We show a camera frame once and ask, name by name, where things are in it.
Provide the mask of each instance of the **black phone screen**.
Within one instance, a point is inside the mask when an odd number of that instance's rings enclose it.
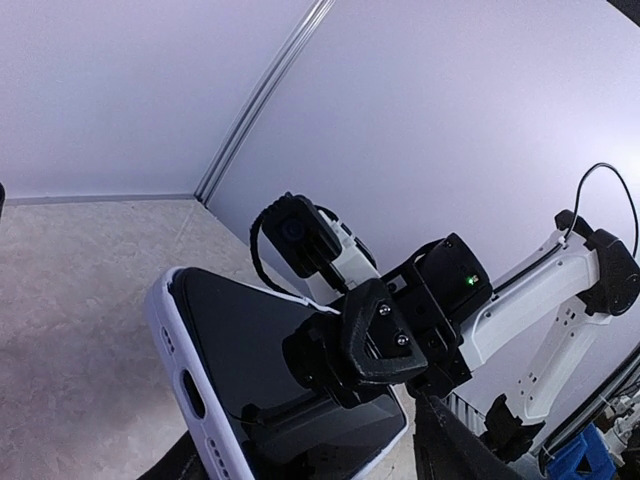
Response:
[[[256,478],[350,478],[405,427],[390,391],[347,410],[292,377],[282,342],[315,309],[196,268],[170,292]]]

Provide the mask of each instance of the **black cable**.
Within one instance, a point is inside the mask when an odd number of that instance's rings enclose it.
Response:
[[[286,288],[281,287],[276,282],[271,280],[269,275],[267,275],[267,272],[265,272],[264,266],[262,265],[262,260],[260,259],[260,254],[258,252],[258,236],[260,235],[260,228],[262,227],[262,222],[264,221],[264,215],[264,211],[260,213],[260,215],[258,215],[258,218],[256,218],[255,222],[253,222],[253,225],[251,225],[251,230],[249,231],[249,251],[251,252],[251,261],[253,262],[253,268],[255,268],[260,280],[262,280],[264,284],[271,290],[295,297],[297,295],[293,295]]]
[[[587,170],[586,173],[580,179],[580,183],[578,184],[578,190],[576,191],[576,202],[575,202],[575,206],[573,208],[573,218],[571,219],[571,224],[570,224],[569,228],[567,229],[567,233],[564,234],[564,242],[566,242],[567,239],[569,238],[569,236],[573,233],[573,230],[574,230],[574,228],[576,226],[576,222],[578,221],[578,208],[580,207],[580,196],[582,194],[582,186],[584,185],[585,180],[587,178],[589,178],[589,175],[591,175],[598,168],[608,168],[613,173],[615,173],[616,176],[618,177],[618,179],[620,180],[620,182],[622,183],[622,187],[624,188],[625,193],[627,194],[627,198],[629,199],[629,204],[631,205],[631,212],[633,213],[633,222],[634,222],[634,226],[635,226],[635,242],[634,242],[634,245],[633,245],[633,257],[635,258],[636,254],[638,253],[638,238],[640,236],[640,234],[639,234],[640,228],[639,228],[639,225],[638,225],[638,213],[636,212],[636,206],[635,206],[635,204],[633,202],[633,198],[631,197],[631,192],[629,192],[629,187],[627,187],[627,184],[624,181],[624,178],[622,178],[622,175],[620,175],[620,172],[618,172],[618,170],[616,170],[616,168],[614,166],[612,166],[612,165],[610,165],[608,163],[603,163],[603,162],[596,163],[589,170]],[[520,280],[522,277],[527,275],[532,270],[535,270],[536,268],[538,268],[547,259],[549,259],[553,254],[555,254],[558,250],[560,250],[560,248],[562,248],[562,244],[561,243],[557,243],[556,245],[554,245],[551,250],[549,250],[547,253],[545,253],[538,260],[533,262],[528,267],[524,268],[522,271],[520,271],[517,274],[515,274],[513,277],[511,277],[509,280],[504,282],[499,287],[496,287],[494,289],[494,293],[496,293],[496,294],[500,293],[502,290],[504,290],[505,288],[513,285],[515,282]]]

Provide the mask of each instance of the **bolt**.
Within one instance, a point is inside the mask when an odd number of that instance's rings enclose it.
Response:
[[[404,333],[401,333],[396,337],[396,343],[399,347],[405,347],[409,345],[409,337],[407,337]]]

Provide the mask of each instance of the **black camera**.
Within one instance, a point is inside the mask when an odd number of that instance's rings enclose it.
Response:
[[[338,236],[303,195],[286,193],[267,208],[262,231],[300,278],[325,270],[342,252]]]

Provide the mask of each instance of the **white backdrop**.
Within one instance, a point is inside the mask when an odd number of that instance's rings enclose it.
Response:
[[[496,279],[573,207],[591,164],[617,165],[638,197],[638,58],[637,26],[603,1],[337,2],[209,207],[246,240],[262,208],[304,193],[336,211],[382,270],[455,231]],[[631,242],[612,174],[593,175],[581,208],[593,227]],[[638,312],[598,340],[551,426],[640,341]],[[548,326],[496,355],[465,396],[488,408]]]
[[[312,3],[2,2],[8,195],[192,194]]]

